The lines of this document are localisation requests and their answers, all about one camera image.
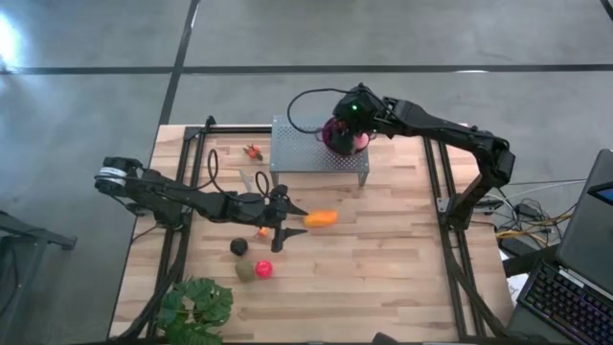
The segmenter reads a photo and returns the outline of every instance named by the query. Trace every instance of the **gray floor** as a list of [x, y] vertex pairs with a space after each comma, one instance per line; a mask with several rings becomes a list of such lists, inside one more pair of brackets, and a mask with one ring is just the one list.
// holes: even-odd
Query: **gray floor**
[[[13, 46], [0, 52], [18, 67], [172, 66], [189, 4], [5, 0], [0, 37]], [[185, 62], [521, 63], [613, 63], [613, 22], [598, 0], [202, 0]], [[148, 161], [169, 79], [0, 76], [0, 209], [79, 237], [74, 252], [49, 250], [21, 343], [106, 336], [134, 219], [92, 176], [106, 155]], [[584, 178], [613, 147], [613, 72], [184, 75], [170, 123], [265, 124], [300, 91], [360, 81], [509, 139], [514, 182]], [[336, 100], [305, 98], [296, 117], [326, 116]], [[556, 214], [581, 188], [525, 197]]]

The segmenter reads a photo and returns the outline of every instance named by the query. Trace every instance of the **black ball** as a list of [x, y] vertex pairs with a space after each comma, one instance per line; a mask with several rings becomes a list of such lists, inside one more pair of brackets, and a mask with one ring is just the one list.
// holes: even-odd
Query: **black ball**
[[230, 242], [230, 251], [237, 256], [243, 256], [247, 249], [249, 248], [249, 244], [245, 239], [233, 239]]

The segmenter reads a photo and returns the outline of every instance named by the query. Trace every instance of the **laptop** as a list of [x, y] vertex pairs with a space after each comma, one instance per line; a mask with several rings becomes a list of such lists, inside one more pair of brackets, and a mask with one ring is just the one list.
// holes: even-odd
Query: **laptop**
[[613, 151], [599, 152], [554, 262], [536, 264], [511, 335], [613, 345]]

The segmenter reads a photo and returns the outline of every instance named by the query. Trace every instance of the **red tomato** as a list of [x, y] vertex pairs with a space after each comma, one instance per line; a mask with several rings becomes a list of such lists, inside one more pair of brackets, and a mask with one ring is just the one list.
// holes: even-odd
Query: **red tomato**
[[272, 264], [268, 261], [260, 261], [256, 264], [256, 274], [260, 278], [269, 278], [272, 275]]

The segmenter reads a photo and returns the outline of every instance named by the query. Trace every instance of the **wooden table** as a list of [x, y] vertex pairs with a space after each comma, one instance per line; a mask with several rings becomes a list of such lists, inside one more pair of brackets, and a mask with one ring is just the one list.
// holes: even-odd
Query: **wooden table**
[[[175, 176], [183, 132], [183, 126], [160, 127], [151, 168]], [[243, 152], [250, 144], [261, 148], [263, 162]], [[239, 171], [252, 180], [256, 171], [267, 173], [269, 145], [269, 134], [207, 135], [200, 181], [208, 179], [206, 154], [216, 149], [219, 184], [228, 191], [245, 192]], [[422, 140], [379, 136], [369, 150], [371, 173], [363, 189], [354, 174], [281, 176], [301, 208], [339, 212], [337, 224], [287, 240], [281, 253], [270, 252], [270, 240], [255, 239], [254, 227], [213, 224], [194, 216], [185, 274], [232, 288], [232, 317], [221, 328], [225, 341], [370, 342], [377, 332], [398, 341], [457, 338]], [[462, 191], [477, 173], [474, 158], [453, 148], [449, 156]], [[192, 161], [191, 157], [186, 184]], [[135, 235], [152, 224], [152, 218], [139, 219]], [[301, 222], [291, 217], [284, 225], [301, 227]], [[477, 288], [506, 325], [511, 297], [493, 232], [474, 225], [466, 236]], [[237, 258], [229, 251], [230, 241], [237, 237], [249, 241], [250, 260], [274, 265], [272, 279], [250, 284], [238, 280]], [[131, 246], [111, 335], [125, 330], [151, 296], [162, 242], [163, 230], [156, 229]]]

